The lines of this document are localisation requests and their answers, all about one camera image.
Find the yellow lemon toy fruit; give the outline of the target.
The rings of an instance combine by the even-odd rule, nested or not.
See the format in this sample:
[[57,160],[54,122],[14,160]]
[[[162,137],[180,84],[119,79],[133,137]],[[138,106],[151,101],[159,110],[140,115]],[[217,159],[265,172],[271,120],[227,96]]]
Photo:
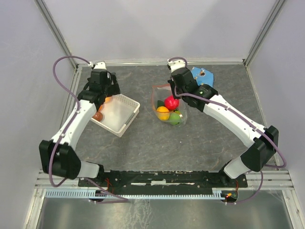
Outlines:
[[161,121],[167,121],[170,118],[170,111],[165,106],[159,106],[156,109],[156,114]]

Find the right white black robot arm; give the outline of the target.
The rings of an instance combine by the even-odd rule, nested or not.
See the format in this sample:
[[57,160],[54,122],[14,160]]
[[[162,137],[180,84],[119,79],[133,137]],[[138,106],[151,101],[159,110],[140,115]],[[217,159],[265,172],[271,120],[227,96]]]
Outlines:
[[260,125],[231,106],[214,88],[198,85],[187,67],[171,67],[171,86],[175,99],[211,116],[235,134],[247,150],[229,161],[219,174],[219,182],[229,187],[248,171],[259,172],[277,152],[279,132],[274,126]]

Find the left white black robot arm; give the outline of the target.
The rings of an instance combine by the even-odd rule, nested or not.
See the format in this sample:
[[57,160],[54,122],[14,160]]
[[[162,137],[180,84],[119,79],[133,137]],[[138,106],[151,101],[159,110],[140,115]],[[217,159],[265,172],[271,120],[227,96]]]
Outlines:
[[120,94],[115,73],[93,69],[83,90],[78,94],[75,107],[64,126],[39,145],[43,172],[66,179],[88,177],[95,186],[105,182],[102,167],[80,160],[75,152],[78,140],[91,118],[98,112],[107,97]]

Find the green watermelon toy ball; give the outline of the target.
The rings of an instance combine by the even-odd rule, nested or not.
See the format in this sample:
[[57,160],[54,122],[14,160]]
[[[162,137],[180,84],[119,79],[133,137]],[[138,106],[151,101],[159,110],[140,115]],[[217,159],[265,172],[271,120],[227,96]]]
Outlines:
[[182,122],[182,117],[180,113],[173,112],[170,114],[168,122],[172,125],[177,125]]

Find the white perforated plastic basket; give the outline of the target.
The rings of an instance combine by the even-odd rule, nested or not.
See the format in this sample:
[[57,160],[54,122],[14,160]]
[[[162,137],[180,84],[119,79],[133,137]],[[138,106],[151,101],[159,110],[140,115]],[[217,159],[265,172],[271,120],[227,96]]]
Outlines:
[[132,121],[139,113],[140,103],[123,95],[118,94],[111,97],[109,102],[103,104],[103,119],[91,121],[104,128],[117,137],[122,137]]

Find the red apple toy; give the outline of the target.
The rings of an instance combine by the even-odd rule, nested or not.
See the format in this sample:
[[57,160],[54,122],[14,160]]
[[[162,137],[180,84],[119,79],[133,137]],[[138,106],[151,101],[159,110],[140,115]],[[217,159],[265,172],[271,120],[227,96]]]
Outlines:
[[164,100],[164,103],[165,103],[165,107],[168,109],[168,110],[175,110],[176,108],[178,108],[179,106],[179,100],[178,99],[175,99],[172,95],[167,97],[165,100]]

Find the clear zip bag orange zipper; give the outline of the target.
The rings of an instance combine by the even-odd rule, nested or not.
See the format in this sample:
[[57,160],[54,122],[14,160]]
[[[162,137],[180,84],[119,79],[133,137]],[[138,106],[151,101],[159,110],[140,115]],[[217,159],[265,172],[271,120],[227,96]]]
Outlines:
[[182,99],[175,99],[169,84],[153,85],[152,109],[156,117],[164,123],[182,125],[187,121],[187,109]]

